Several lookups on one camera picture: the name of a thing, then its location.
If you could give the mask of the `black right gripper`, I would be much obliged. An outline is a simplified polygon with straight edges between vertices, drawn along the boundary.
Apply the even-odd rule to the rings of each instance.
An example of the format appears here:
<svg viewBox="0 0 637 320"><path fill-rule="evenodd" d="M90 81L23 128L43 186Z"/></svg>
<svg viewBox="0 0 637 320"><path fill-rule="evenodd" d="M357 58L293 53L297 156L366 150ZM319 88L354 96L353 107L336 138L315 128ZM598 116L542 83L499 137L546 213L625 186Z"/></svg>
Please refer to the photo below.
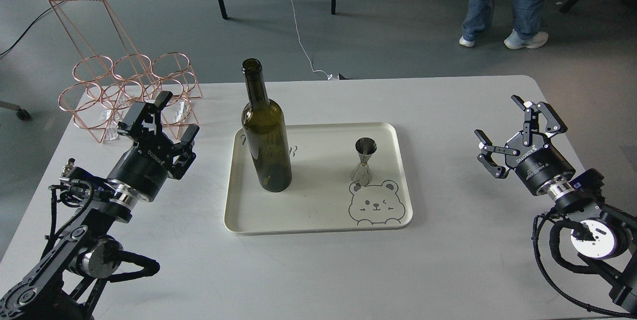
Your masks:
<svg viewBox="0 0 637 320"><path fill-rule="evenodd" d="M534 195L543 195L542 186L549 180L562 176L567 180L575 175L575 168L553 147L550 138L567 132L567 126L551 105L545 102L524 102L517 95L511 99L525 112L523 129L508 140L505 147L492 145L487 134L480 129L475 135L480 139L481 149L477 159L495 179L505 179L509 168L499 166L492 154L505 155L505 163L514 169L517 177ZM540 127L538 117L546 118Z"/></svg>

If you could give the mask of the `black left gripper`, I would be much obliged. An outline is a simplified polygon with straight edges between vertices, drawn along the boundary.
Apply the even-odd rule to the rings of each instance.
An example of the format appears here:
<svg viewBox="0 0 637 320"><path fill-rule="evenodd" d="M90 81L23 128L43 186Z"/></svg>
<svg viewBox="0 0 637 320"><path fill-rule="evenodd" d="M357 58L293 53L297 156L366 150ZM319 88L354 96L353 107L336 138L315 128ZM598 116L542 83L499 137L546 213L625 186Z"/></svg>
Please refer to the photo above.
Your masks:
<svg viewBox="0 0 637 320"><path fill-rule="evenodd" d="M128 185L147 202L155 199L166 179L182 179L196 158L193 146L198 125L189 125L176 144L162 132L161 111L172 96L170 91L161 91L152 103L134 102L117 123L117 133L135 142L107 179Z"/></svg>

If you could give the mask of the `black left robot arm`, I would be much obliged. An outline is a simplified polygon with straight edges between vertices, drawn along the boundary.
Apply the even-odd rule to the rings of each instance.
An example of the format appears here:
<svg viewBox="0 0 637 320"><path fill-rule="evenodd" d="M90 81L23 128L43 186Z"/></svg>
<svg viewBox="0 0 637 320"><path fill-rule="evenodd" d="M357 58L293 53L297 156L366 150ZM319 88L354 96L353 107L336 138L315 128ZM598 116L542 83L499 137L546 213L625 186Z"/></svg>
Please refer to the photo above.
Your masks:
<svg viewBox="0 0 637 320"><path fill-rule="evenodd" d="M137 202L154 200L166 179L181 179L196 157L197 125L178 143L162 132L161 113L172 96L161 91L153 102L133 103L117 130L132 147L104 179L69 161L60 184L50 187L52 205L78 211L51 228L39 263L2 296L3 320L91 320L107 283L159 272L157 261L123 250L108 231L116 221L129 222Z"/></svg>

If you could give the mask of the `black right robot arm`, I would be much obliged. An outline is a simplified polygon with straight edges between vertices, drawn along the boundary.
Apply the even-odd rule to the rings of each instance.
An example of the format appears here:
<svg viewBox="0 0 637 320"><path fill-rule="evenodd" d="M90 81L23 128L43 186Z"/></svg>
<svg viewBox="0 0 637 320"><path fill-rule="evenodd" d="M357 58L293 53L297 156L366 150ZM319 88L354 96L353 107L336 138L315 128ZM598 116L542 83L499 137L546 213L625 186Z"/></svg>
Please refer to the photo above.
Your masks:
<svg viewBox="0 0 637 320"><path fill-rule="evenodd" d="M569 302L583 309L612 317L636 318L636 255L624 270L607 263L636 245L637 221L634 215L607 204L602 195L603 175L589 169L576 176L575 168L551 143L551 138L567 131L567 126L548 103L512 100L524 112L522 129L503 147L497 147L482 130L478 161L496 179L514 171L534 196L548 195L554 202L549 211L535 216L532 246L535 262L544 279ZM599 275L610 284L612 302L623 313L592 306L558 288L541 261L539 237L546 221L552 223L549 250L557 265L572 272Z"/></svg>

